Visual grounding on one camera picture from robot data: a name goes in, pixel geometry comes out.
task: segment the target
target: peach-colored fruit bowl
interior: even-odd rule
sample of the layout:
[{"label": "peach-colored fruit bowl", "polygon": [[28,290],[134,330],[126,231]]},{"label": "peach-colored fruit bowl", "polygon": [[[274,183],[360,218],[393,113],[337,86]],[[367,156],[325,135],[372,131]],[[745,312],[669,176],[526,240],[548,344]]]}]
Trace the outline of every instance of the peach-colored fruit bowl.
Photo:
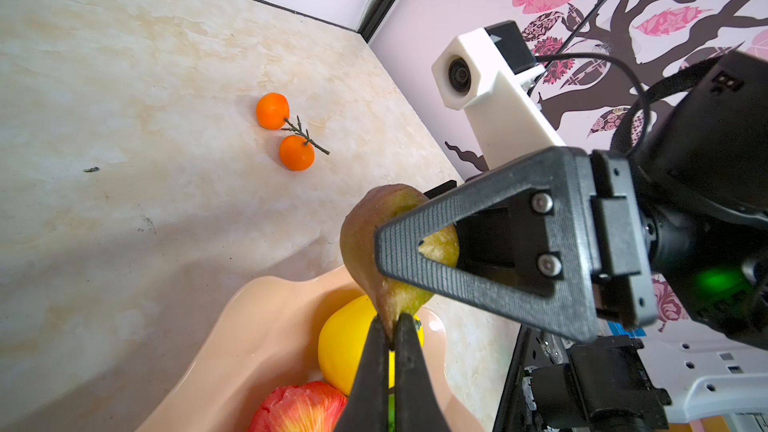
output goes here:
[{"label": "peach-colored fruit bowl", "polygon": [[[340,267],[306,282],[257,278],[219,316],[176,387],[137,432],[246,432],[274,389],[321,380],[317,339],[328,317],[362,290]],[[423,308],[424,358],[453,432],[482,432],[446,380],[446,329]]]}]

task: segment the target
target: small orange fruit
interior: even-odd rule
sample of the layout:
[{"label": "small orange fruit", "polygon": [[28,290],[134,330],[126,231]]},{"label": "small orange fruit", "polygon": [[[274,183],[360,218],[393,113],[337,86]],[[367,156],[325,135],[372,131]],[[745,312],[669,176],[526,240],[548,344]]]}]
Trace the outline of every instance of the small orange fruit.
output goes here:
[{"label": "small orange fruit", "polygon": [[306,144],[306,139],[288,136],[280,143],[280,160],[291,170],[306,170],[315,161],[315,147]]},{"label": "small orange fruit", "polygon": [[279,93],[268,93],[256,104],[256,120],[264,129],[278,130],[290,118],[288,99]]}]

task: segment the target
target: twig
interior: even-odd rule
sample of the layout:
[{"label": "twig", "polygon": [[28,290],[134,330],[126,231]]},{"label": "twig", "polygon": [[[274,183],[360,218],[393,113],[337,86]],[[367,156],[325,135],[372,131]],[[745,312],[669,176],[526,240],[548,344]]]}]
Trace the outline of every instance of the twig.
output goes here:
[{"label": "twig", "polygon": [[304,129],[304,131],[302,132],[302,130],[301,130],[301,119],[299,118],[299,116],[296,116],[296,124],[298,124],[298,127],[294,126],[290,122],[290,120],[288,120],[288,119],[283,119],[283,120],[285,120],[286,124],[288,124],[290,127],[283,127],[283,129],[280,129],[280,130],[287,130],[289,132],[293,132],[294,135],[299,136],[299,137],[303,137],[304,139],[306,139],[306,142],[304,142],[304,145],[312,144],[315,148],[317,148],[318,150],[320,150],[321,152],[323,152],[327,156],[329,156],[331,154],[331,152],[328,152],[327,150],[325,150],[322,147],[318,146],[315,143],[314,140],[310,139],[310,130],[309,129]]}]

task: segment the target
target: camera lens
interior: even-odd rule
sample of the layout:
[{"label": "camera lens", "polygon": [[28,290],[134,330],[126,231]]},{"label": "camera lens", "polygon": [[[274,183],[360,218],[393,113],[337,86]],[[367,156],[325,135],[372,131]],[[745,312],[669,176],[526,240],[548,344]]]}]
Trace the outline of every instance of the camera lens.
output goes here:
[{"label": "camera lens", "polygon": [[472,76],[469,74],[469,66],[464,59],[456,59],[448,66],[448,81],[456,92],[469,92]]}]

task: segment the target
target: silver screw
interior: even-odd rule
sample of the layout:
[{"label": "silver screw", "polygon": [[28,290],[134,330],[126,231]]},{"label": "silver screw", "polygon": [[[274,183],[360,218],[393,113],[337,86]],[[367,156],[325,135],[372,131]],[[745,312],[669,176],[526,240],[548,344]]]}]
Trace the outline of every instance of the silver screw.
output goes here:
[{"label": "silver screw", "polygon": [[536,261],[538,270],[547,277],[554,277],[563,271],[560,259],[552,254],[541,254]]},{"label": "silver screw", "polygon": [[540,214],[546,214],[551,211],[552,206],[554,206],[554,201],[546,192],[539,192],[531,197],[531,207]]}]

